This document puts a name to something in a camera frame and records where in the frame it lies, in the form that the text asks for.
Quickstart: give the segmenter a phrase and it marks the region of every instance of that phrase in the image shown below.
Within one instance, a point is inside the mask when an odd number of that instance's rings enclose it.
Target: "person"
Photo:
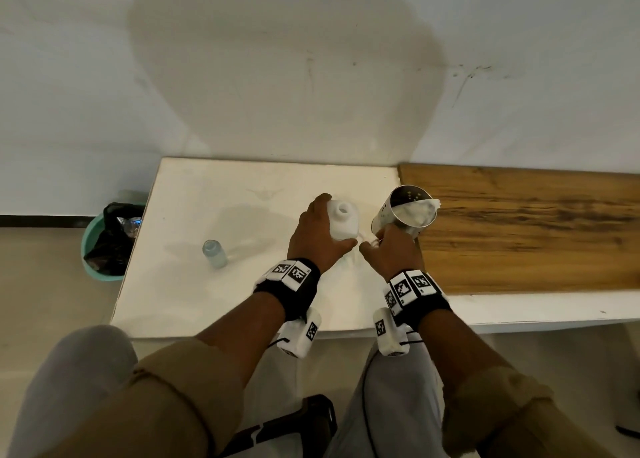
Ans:
[[[288,261],[310,270],[314,285],[357,244],[330,237],[330,199],[324,193],[311,202],[287,252]],[[360,251],[387,282],[424,270],[411,236],[388,225],[378,237],[379,247],[365,242]],[[210,327],[140,362],[115,327],[70,334],[29,385],[8,457],[219,454],[240,423],[243,389],[260,358],[285,320],[300,316],[315,294],[309,286],[305,297],[292,299],[276,283],[263,277]],[[558,410],[548,387],[518,373],[443,296],[420,297],[403,314],[400,320],[410,322],[424,345],[411,345],[400,357],[372,350],[366,381],[358,383],[325,456],[457,457],[473,450],[490,458],[611,456]],[[444,383],[442,421],[432,362]]]

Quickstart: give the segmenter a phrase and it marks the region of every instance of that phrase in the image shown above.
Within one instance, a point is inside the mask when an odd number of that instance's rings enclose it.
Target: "wristband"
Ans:
[[[404,270],[392,277],[385,286],[385,301],[396,325],[405,323],[415,331],[431,311],[451,311],[440,287],[428,273],[420,270]]]
[[[284,308],[285,321],[302,318],[307,322],[320,280],[320,269],[308,259],[280,261],[264,273],[253,286],[253,292],[267,292],[278,299]]]

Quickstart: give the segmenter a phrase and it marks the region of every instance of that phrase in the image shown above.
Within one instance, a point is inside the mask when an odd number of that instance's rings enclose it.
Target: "person's left hand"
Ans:
[[[289,241],[287,259],[306,258],[312,261],[320,273],[324,274],[338,259],[356,247],[356,239],[337,241],[329,234],[329,215],[326,203],[331,195],[323,193],[309,203],[306,212],[302,212],[298,227]]]

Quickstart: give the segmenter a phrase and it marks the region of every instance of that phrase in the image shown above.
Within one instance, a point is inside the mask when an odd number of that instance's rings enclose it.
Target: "brown sleeve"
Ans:
[[[506,367],[472,376],[447,399],[442,435],[454,458],[475,449],[485,458],[613,457],[556,408],[551,389]]]
[[[41,456],[205,457],[227,446],[242,410],[242,383],[228,357],[185,340],[142,359],[126,388]]]

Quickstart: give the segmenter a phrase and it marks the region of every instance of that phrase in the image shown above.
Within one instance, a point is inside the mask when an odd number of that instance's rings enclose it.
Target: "small glass bottle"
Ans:
[[[202,245],[202,253],[209,260],[211,265],[220,269],[227,265],[227,254],[222,249],[220,242],[217,240],[208,240]]]

